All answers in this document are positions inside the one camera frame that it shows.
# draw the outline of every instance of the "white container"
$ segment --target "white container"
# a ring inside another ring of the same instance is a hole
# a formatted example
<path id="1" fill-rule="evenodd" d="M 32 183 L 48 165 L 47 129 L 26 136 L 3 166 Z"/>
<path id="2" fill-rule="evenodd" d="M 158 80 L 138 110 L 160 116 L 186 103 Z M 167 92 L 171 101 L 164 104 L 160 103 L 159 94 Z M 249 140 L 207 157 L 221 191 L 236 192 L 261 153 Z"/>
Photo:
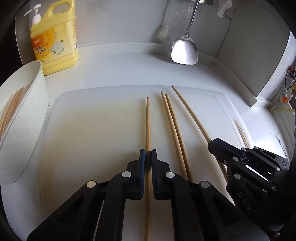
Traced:
<path id="1" fill-rule="evenodd" d="M 2 114 L 9 97 L 31 82 L 0 140 L 0 184 L 13 183 L 24 170 L 41 132 L 49 98 L 41 61 L 24 65 L 0 87 Z"/>

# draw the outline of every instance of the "white pump nozzle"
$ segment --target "white pump nozzle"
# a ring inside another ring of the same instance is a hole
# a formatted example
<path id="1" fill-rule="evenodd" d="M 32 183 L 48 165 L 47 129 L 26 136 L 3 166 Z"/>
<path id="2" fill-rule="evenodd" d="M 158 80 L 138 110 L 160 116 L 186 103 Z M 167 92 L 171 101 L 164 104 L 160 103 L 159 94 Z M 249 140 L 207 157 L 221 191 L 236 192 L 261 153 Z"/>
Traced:
<path id="1" fill-rule="evenodd" d="M 26 16 L 28 13 L 30 13 L 32 10 L 35 10 L 35 15 L 34 15 L 34 17 L 33 17 L 33 19 L 32 19 L 32 25 L 34 25 L 34 24 L 36 24 L 36 23 L 39 23 L 40 21 L 41 21 L 41 15 L 40 14 L 38 14 L 38 8 L 40 8 L 41 7 L 41 4 L 37 4 L 37 5 L 35 5 L 32 9 L 30 9 L 29 11 L 27 11 L 26 13 L 25 13 L 25 15 L 24 16 Z"/>

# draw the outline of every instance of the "white cloth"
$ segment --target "white cloth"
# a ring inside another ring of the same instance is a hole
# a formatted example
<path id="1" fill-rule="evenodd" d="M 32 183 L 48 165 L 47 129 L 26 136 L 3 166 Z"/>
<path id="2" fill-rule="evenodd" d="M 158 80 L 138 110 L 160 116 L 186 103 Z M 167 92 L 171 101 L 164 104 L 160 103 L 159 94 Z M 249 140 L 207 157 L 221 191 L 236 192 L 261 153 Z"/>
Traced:
<path id="1" fill-rule="evenodd" d="M 225 9 L 232 7 L 232 1 L 231 0 L 219 0 L 219 7 L 217 15 L 220 18 L 223 18 Z"/>

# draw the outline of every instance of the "yellow plastic jug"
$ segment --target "yellow plastic jug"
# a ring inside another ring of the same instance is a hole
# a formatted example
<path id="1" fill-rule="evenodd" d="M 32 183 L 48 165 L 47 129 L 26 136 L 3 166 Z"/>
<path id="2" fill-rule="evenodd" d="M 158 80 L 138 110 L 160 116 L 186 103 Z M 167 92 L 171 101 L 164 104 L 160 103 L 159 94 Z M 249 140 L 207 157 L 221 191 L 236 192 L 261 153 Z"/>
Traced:
<path id="1" fill-rule="evenodd" d="M 68 9 L 54 14 L 53 9 L 67 4 Z M 36 5 L 32 20 L 30 38 L 35 57 L 43 63 L 44 75 L 52 74 L 74 66 L 79 51 L 75 29 L 75 1 L 61 0 L 50 5 L 43 18 L 38 14 Z"/>

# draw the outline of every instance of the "metal spatula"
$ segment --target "metal spatula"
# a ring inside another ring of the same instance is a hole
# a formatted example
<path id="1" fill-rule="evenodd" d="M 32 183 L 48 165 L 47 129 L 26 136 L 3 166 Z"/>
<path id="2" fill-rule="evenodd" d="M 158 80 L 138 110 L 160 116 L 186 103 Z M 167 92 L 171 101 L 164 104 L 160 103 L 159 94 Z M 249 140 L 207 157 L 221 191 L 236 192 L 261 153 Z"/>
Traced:
<path id="1" fill-rule="evenodd" d="M 196 64 L 198 61 L 198 53 L 195 42 L 189 37 L 189 31 L 193 22 L 193 18 L 200 0 L 196 0 L 195 6 L 189 21 L 186 33 L 178 37 L 172 47 L 172 60 L 179 64 Z"/>

